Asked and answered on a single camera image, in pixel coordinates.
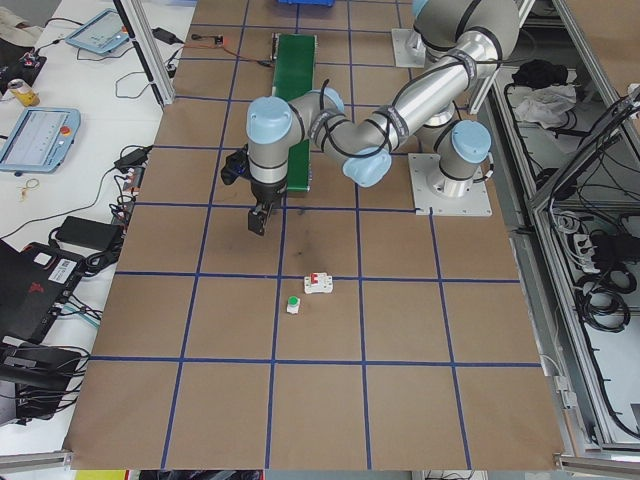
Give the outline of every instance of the laptop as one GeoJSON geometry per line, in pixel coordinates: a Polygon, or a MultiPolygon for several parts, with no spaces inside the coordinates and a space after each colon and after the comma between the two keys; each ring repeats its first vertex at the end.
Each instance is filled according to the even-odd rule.
{"type": "Polygon", "coordinates": [[[42,342],[82,279],[83,260],[40,243],[18,252],[0,240],[0,338],[42,342]]]}

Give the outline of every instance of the yellow can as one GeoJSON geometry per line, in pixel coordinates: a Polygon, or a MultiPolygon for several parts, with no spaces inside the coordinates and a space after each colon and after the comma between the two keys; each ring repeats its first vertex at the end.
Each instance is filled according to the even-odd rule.
{"type": "Polygon", "coordinates": [[[40,103],[40,97],[38,97],[38,94],[34,92],[33,88],[31,88],[24,80],[19,78],[11,80],[7,85],[7,88],[25,107],[35,107],[40,103]]]}

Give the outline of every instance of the light blue joint cap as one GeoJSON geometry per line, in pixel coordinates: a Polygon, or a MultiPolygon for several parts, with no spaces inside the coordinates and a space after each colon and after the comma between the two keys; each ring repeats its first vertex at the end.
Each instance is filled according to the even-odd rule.
{"type": "MultiPolygon", "coordinates": [[[[360,150],[357,155],[373,153],[377,148],[369,147],[360,150]]],[[[391,168],[391,155],[386,150],[365,158],[350,158],[342,165],[342,173],[361,187],[371,187],[375,185],[391,168]]]]}
{"type": "Polygon", "coordinates": [[[481,123],[463,120],[453,127],[451,143],[467,162],[482,163],[491,148],[491,135],[481,123]]]}
{"type": "Polygon", "coordinates": [[[411,10],[413,11],[414,18],[420,15],[420,12],[422,11],[422,9],[424,8],[424,6],[427,4],[428,1],[429,0],[413,0],[413,6],[411,7],[411,10]]]}
{"type": "Polygon", "coordinates": [[[289,133],[291,122],[287,102],[278,97],[260,97],[249,106],[247,135],[255,143],[274,143],[289,133]]]}
{"type": "Polygon", "coordinates": [[[325,97],[329,97],[329,100],[331,100],[335,104],[336,108],[340,110],[340,112],[344,113],[344,102],[342,101],[342,98],[340,98],[340,94],[336,90],[331,87],[327,87],[324,89],[324,95],[325,97]]]}

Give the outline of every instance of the green conveyor belt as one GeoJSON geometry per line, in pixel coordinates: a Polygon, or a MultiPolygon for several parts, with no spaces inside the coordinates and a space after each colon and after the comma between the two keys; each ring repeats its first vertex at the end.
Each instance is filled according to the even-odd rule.
{"type": "MultiPolygon", "coordinates": [[[[273,94],[289,101],[313,88],[313,68],[316,57],[316,37],[312,35],[280,35],[276,67],[273,75],[273,94]]],[[[309,141],[289,150],[287,190],[309,190],[309,141]]]]}

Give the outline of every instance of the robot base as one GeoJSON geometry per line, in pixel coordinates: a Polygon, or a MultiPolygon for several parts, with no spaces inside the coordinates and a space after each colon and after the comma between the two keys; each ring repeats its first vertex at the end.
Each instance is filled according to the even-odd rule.
{"type": "Polygon", "coordinates": [[[391,40],[393,41],[393,55],[396,59],[396,67],[424,68],[425,49],[418,51],[408,46],[407,41],[413,30],[406,28],[392,28],[391,40]]]}
{"type": "MultiPolygon", "coordinates": [[[[484,182],[472,184],[467,194],[461,198],[441,197],[431,190],[427,177],[432,170],[438,168],[439,161],[440,155],[409,154],[409,170],[416,214],[429,215],[433,209],[433,214],[437,216],[490,217],[491,204],[484,182]]],[[[476,176],[477,178],[482,176],[479,169],[476,176]]]]}

